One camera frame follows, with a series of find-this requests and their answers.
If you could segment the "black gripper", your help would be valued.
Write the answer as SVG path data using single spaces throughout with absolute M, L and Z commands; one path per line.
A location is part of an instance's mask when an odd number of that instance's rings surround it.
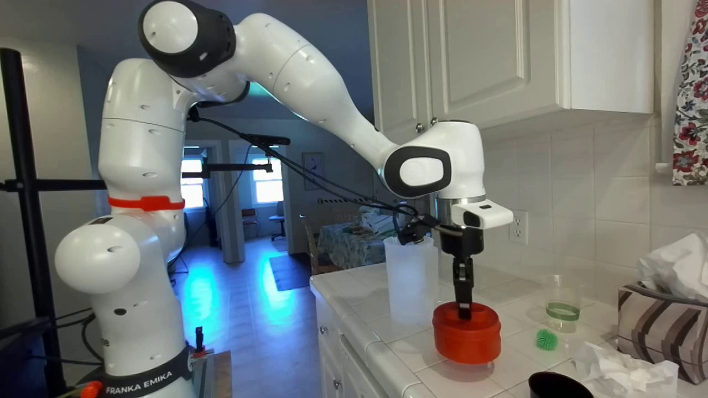
M 482 233 L 475 228 L 442 226 L 441 250 L 451 256 L 457 319 L 469 320 L 473 308 L 473 256 L 484 250 Z

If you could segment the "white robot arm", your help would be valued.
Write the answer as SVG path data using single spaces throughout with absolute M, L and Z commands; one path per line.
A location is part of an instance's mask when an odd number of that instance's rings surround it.
M 140 21 L 143 54 L 109 79 L 99 174 L 111 213 L 69 233 L 56 273 L 91 299 L 99 326 L 102 398 L 196 398 L 192 353 L 167 279 L 182 253 L 182 160 L 188 113 L 240 99 L 261 85 L 300 120 L 367 160 L 398 196 L 432 195 L 441 250 L 453 256 L 455 317 L 472 320 L 472 256 L 482 235 L 514 221 L 484 193 L 484 153 L 472 122 L 442 120 L 393 143 L 356 108 L 341 72 L 268 14 L 233 22 L 196 0 L 153 0 Z

